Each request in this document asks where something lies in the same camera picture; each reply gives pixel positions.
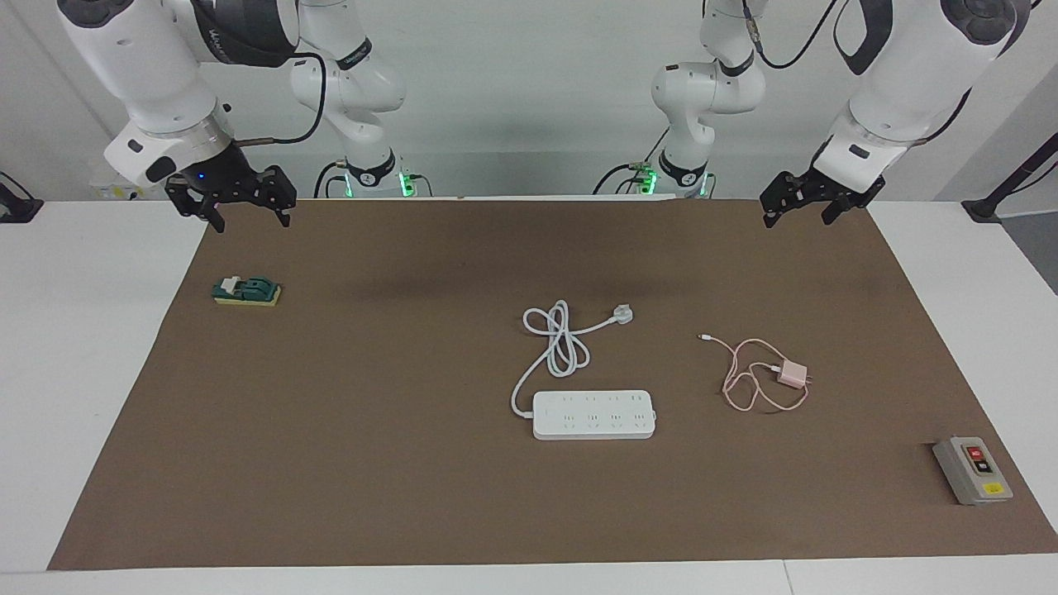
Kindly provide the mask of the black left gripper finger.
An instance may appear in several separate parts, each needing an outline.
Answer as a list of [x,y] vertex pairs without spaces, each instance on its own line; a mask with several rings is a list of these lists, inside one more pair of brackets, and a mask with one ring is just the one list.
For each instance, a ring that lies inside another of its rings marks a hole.
[[843,213],[852,208],[862,208],[863,196],[861,193],[836,192],[828,196],[829,203],[821,214],[824,226],[832,226]]
[[811,197],[806,198],[803,190],[811,180],[810,172],[805,174],[794,174],[791,172],[778,173],[774,179],[760,193],[760,206],[763,208],[763,222],[767,229],[777,226],[779,219],[797,208],[804,208],[810,204]]

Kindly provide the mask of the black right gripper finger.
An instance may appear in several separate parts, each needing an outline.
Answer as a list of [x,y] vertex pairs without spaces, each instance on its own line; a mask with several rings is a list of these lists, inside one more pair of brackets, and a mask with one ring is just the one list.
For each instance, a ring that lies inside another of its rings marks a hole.
[[291,226],[290,212],[296,208],[296,192],[293,183],[281,167],[272,165],[255,174],[252,183],[252,204],[268,208],[279,220],[280,226]]
[[182,176],[167,179],[164,192],[182,217],[195,217],[205,221],[218,234],[222,234],[226,229],[226,222],[217,211],[215,201],[199,195]]

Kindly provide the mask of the white power strip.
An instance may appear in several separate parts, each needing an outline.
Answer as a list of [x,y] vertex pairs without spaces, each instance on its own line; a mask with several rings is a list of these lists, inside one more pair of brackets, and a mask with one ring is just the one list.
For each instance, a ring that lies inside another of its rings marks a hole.
[[642,389],[540,391],[531,420],[543,441],[646,440],[656,431],[651,395]]

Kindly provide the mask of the black table clamp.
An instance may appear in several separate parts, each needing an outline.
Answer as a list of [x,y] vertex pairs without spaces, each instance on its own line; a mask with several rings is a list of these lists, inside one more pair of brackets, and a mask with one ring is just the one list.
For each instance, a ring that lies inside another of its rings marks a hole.
[[26,186],[0,170],[0,223],[31,222],[45,201],[36,198]]

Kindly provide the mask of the brown table mat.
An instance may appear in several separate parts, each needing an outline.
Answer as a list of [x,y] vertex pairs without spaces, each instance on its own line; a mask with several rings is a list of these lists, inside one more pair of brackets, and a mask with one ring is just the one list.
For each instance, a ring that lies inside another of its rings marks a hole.
[[[1058,551],[865,212],[751,201],[227,208],[51,569]],[[273,307],[217,304],[227,276]],[[801,363],[809,387],[774,367]],[[642,389],[646,440],[543,441],[540,391]],[[959,504],[983,438],[1013,500]]]

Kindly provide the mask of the white wall box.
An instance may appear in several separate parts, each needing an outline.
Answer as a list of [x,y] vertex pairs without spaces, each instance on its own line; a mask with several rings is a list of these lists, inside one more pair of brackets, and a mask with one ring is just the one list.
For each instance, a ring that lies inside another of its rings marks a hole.
[[106,161],[99,161],[92,169],[89,187],[101,200],[117,201],[167,201],[163,186],[143,186],[122,177]]

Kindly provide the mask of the green knife switch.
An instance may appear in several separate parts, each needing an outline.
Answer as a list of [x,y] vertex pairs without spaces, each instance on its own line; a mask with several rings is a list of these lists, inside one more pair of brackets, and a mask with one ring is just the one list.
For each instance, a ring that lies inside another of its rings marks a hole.
[[253,307],[273,307],[279,302],[281,286],[264,276],[227,276],[220,280],[211,290],[211,298],[217,304]]

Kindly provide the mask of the grey on-off switch box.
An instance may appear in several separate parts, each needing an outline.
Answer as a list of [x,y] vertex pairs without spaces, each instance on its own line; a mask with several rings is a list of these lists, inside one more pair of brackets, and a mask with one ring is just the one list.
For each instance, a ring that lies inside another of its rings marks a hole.
[[959,504],[983,506],[1013,500],[1013,489],[983,438],[950,436],[931,445],[931,452]]

